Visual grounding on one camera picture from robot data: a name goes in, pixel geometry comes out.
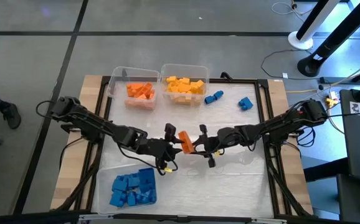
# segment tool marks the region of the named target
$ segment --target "yellow blocks in container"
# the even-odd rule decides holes
[[[200,105],[209,83],[209,71],[203,66],[166,64],[162,67],[162,90],[173,103]]]

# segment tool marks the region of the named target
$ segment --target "clear plastic container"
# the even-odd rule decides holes
[[[111,215],[120,213],[121,210],[131,210],[132,208],[140,207],[149,205],[147,204],[138,204],[135,206],[125,206],[118,208],[116,206],[110,205],[112,192],[112,183],[116,179],[118,175],[126,175],[126,174],[134,174],[137,173],[140,169],[150,168],[150,166],[140,164],[140,165],[123,165],[123,166],[116,166],[106,169],[100,169],[97,172],[97,183],[96,183],[96,200],[97,200],[97,213],[100,215]]]
[[[140,68],[116,67],[113,70],[111,80],[108,84],[108,96],[112,98],[125,99],[125,105],[130,107],[155,109],[156,96],[159,94],[159,83],[161,77],[159,72]],[[155,94],[152,99],[139,99],[127,95],[126,85],[129,83],[151,83]]]
[[[176,76],[177,78],[190,78],[191,82],[202,80],[204,85],[202,87],[202,94],[189,93],[172,93],[168,92],[167,78]],[[163,96],[173,103],[180,103],[185,105],[200,105],[205,98],[207,88],[209,85],[209,70],[204,66],[195,65],[176,65],[165,64],[161,70],[161,90]]]

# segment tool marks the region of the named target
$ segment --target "cable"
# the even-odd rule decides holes
[[[255,150],[255,148],[256,148],[256,140],[255,140],[255,142],[253,144],[253,148],[250,148],[249,146],[247,146],[247,147],[248,147],[249,151],[253,152]]]
[[[301,91],[285,91],[285,93],[307,93],[310,91],[317,91],[317,89],[310,89],[310,90],[301,90]]]
[[[59,170],[61,170],[61,165],[62,165],[62,159],[64,158],[64,152],[65,150],[69,147],[72,146],[73,144],[75,144],[76,142],[78,142],[79,140],[83,139],[83,137],[80,137],[78,139],[73,140],[72,142],[68,143],[61,152],[61,156],[60,156],[60,166],[59,166]]]
[[[333,118],[333,117],[336,117],[336,116],[352,116],[352,115],[360,115],[360,113],[354,113],[354,114],[336,114],[336,115],[328,116],[328,118]]]
[[[49,102],[49,103],[55,103],[54,101],[51,101],[51,100],[45,100],[45,101],[41,101],[40,103],[38,103],[38,104],[36,105],[36,114],[39,115],[39,116],[41,116],[41,117],[43,117],[43,118],[50,118],[50,117],[48,117],[48,116],[46,116],[46,115],[43,115],[43,114],[39,113],[39,107],[40,107],[43,103],[47,103],[47,102]]]
[[[334,127],[334,129],[336,129],[337,131],[339,131],[340,133],[344,134],[344,132],[342,130],[340,130],[337,125],[334,123],[334,121],[332,120],[332,117],[331,117],[331,109],[332,108],[328,108],[328,119],[329,119],[329,122],[331,123],[332,127]]]
[[[284,142],[284,144],[287,144],[287,145],[295,148],[295,149],[299,152],[300,158],[302,158],[302,152],[300,151],[300,149],[298,148],[298,146],[296,146],[296,145],[294,145],[294,144],[292,144],[292,143],[290,143],[290,142],[287,142],[287,141]]]
[[[288,12],[277,12],[274,10],[274,6],[277,5],[277,4],[283,4],[283,5],[286,5],[288,6],[291,10],[288,11]],[[305,20],[303,20],[303,18],[301,16],[303,16],[304,14],[308,13],[308,12],[311,12],[313,9],[310,9],[309,11],[306,11],[306,12],[298,12],[296,9],[292,8],[291,5],[289,5],[288,3],[285,3],[285,2],[276,2],[272,5],[272,11],[276,14],[279,14],[279,15],[287,15],[287,14],[291,14],[291,13],[295,13],[295,15],[302,21],[302,22],[305,22]]]
[[[311,147],[314,145],[315,143],[315,139],[316,139],[316,131],[314,130],[313,127],[305,127],[303,129],[301,129],[301,131],[305,130],[306,128],[311,128],[311,131],[306,135],[304,136],[303,138],[299,139],[297,138],[296,139],[296,142],[298,143],[299,146],[302,146],[302,147]],[[310,136],[311,134],[313,134],[313,137],[312,139],[309,141],[309,142],[306,142],[306,143],[300,143],[300,141],[306,139],[308,136]]]
[[[292,50],[292,49],[288,49],[288,50],[279,50],[279,51],[275,51],[275,52],[272,52],[271,54],[269,54],[268,56],[264,57],[263,58],[263,61],[262,63],[260,64],[260,68],[270,77],[272,78],[281,78],[283,79],[283,77],[278,77],[278,76],[274,76],[274,75],[271,75],[269,74],[266,69],[263,68],[263,65],[266,61],[266,59],[268,59],[270,56],[272,56],[273,54],[277,54],[277,53],[282,53],[282,52],[298,52],[298,51],[305,51],[305,50]],[[286,78],[286,79],[289,79],[289,80],[319,80],[319,78]]]

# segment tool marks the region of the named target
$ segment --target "shoe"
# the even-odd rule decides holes
[[[17,106],[14,103],[10,103],[10,106],[0,111],[3,114],[4,120],[8,122],[8,126],[11,129],[16,129],[21,124],[21,116],[18,113]]]

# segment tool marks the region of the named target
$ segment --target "yellow block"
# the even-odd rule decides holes
[[[197,86],[200,88],[203,85],[204,85],[204,82],[202,80],[198,80]]]
[[[170,88],[170,90],[173,92],[173,93],[178,93],[179,92],[179,88],[177,86],[172,86]]]
[[[193,93],[198,93],[198,90],[199,90],[199,87],[198,87],[197,85],[191,86],[191,91],[192,91]]]
[[[184,84],[189,85],[190,84],[190,79],[189,78],[182,78],[181,82],[184,83]]]
[[[173,76],[173,77],[166,78],[166,81],[167,81],[167,82],[175,82],[175,81],[176,81],[176,77]]]
[[[179,87],[179,91],[180,92],[188,92],[188,91],[190,91],[191,90],[191,86],[190,85],[187,85],[187,84],[179,84],[178,85],[178,87]]]

